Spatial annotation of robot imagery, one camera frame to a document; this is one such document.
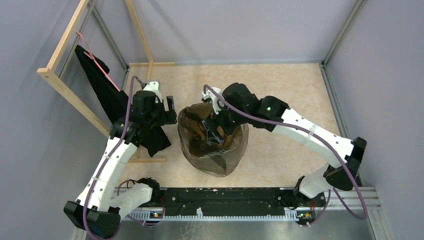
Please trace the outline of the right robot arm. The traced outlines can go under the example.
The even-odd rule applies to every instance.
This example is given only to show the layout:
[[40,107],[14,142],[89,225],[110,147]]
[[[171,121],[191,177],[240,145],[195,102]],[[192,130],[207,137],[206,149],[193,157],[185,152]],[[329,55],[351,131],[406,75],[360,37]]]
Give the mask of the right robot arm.
[[326,161],[324,167],[298,179],[284,200],[287,207],[307,206],[313,198],[332,189],[359,191],[356,176],[367,146],[363,138],[349,139],[332,133],[274,96],[257,98],[242,83],[233,83],[224,90],[206,84],[202,101],[212,104],[212,111],[202,121],[209,144],[223,144],[225,135],[248,124],[290,138]]

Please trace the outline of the dark translucent trash bag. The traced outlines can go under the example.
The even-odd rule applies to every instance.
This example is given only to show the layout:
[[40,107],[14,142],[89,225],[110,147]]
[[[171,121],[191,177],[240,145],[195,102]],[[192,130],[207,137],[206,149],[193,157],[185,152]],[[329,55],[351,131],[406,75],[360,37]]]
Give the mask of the dark translucent trash bag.
[[202,123],[213,112],[210,103],[196,103],[183,108],[177,117],[177,130],[184,157],[197,170],[222,178],[230,175],[244,156],[249,140],[249,126],[239,125],[232,134],[224,133],[222,143],[208,140]]

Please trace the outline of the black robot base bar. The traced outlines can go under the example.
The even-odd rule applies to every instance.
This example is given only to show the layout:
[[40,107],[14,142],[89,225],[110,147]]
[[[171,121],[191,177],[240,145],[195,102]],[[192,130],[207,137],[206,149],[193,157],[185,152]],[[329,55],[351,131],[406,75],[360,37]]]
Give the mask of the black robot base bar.
[[141,209],[164,210],[166,217],[281,217],[289,210],[323,207],[325,196],[309,199],[291,187],[162,188]]

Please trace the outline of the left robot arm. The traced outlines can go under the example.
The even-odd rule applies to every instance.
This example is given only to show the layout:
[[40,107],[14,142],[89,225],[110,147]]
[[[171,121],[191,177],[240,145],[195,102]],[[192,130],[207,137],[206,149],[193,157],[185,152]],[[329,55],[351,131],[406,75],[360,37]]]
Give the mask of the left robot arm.
[[160,184],[150,178],[137,180],[129,190],[114,196],[115,187],[131,156],[142,146],[150,157],[171,146],[162,127],[177,122],[174,98],[162,99],[157,90],[139,90],[125,116],[112,126],[105,152],[85,189],[68,201],[64,213],[95,240],[111,240],[121,221],[139,206],[156,206]]

